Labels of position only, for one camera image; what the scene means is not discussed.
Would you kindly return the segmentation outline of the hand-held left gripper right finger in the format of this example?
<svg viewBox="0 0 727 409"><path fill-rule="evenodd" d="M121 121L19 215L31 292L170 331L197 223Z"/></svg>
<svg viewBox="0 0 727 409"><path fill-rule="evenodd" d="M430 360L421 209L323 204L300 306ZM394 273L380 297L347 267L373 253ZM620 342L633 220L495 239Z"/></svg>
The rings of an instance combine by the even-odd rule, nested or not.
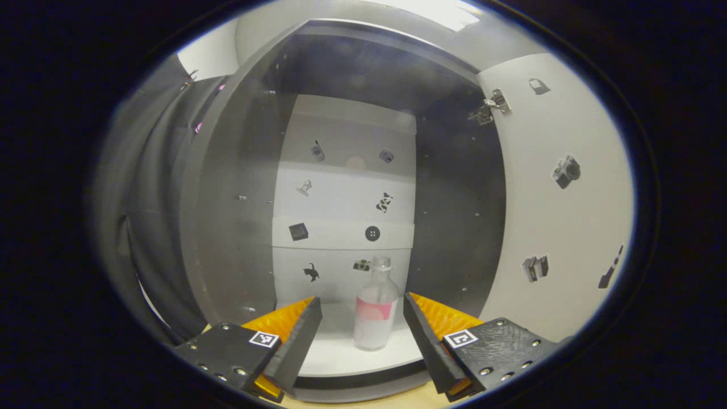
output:
<svg viewBox="0 0 727 409"><path fill-rule="evenodd" d="M403 296L403 316L434 388L449 402L510 383L562 345L510 319L482 321L412 292Z"/></svg>

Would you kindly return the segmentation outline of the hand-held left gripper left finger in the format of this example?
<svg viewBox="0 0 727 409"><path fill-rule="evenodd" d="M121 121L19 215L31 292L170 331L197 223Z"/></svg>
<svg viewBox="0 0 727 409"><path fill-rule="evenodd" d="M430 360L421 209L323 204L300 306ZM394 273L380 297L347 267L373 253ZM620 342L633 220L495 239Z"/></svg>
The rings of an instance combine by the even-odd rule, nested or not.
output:
<svg viewBox="0 0 727 409"><path fill-rule="evenodd" d="M322 317L320 298L311 296L249 323L213 324L174 351L235 391L281 402L293 394Z"/></svg>

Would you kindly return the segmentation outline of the clear bottle with pink label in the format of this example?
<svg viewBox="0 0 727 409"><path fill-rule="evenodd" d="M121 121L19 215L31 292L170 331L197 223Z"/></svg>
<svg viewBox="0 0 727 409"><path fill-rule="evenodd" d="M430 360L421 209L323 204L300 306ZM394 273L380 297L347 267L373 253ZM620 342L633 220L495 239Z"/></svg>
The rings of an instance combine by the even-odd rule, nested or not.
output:
<svg viewBox="0 0 727 409"><path fill-rule="evenodd" d="M363 351L378 351L389 341L395 311L402 292L391 278L389 256L376 256L369 280L356 297L354 346Z"/></svg>

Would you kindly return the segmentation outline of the grey cabinet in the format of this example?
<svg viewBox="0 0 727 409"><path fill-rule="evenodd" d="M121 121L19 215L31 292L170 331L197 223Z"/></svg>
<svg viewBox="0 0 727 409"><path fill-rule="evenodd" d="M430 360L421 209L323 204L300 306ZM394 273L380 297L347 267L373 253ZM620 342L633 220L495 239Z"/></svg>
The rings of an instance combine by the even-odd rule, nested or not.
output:
<svg viewBox="0 0 727 409"><path fill-rule="evenodd" d="M212 324L311 296L322 321L288 400L346 404L429 381L403 318L377 352L353 346L359 260L467 314L494 284L505 226L495 124L471 114L477 68L432 41L320 18L247 57L211 104L182 184L182 254Z"/></svg>

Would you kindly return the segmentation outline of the metal door hinge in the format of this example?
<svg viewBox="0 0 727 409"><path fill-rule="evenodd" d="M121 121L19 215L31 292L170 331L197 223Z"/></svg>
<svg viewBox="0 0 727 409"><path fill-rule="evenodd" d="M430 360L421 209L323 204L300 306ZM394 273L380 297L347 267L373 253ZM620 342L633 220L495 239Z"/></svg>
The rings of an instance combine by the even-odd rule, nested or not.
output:
<svg viewBox="0 0 727 409"><path fill-rule="evenodd" d="M475 109L475 111L470 112L467 120L483 126L494 121L494 111L502 114L511 111L511 107L500 88L493 89L491 98L483 99L481 106Z"/></svg>

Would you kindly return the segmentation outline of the black backdrop cloth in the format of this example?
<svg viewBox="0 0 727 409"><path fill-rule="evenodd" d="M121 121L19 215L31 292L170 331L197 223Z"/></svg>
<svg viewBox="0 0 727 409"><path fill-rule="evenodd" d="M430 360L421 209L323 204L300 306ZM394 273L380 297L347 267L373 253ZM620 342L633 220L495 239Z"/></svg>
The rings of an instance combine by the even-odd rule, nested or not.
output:
<svg viewBox="0 0 727 409"><path fill-rule="evenodd" d="M167 57L112 116L91 182L91 230L107 275L167 344L207 326L182 258L180 194L197 127L225 81L194 81L177 55Z"/></svg>

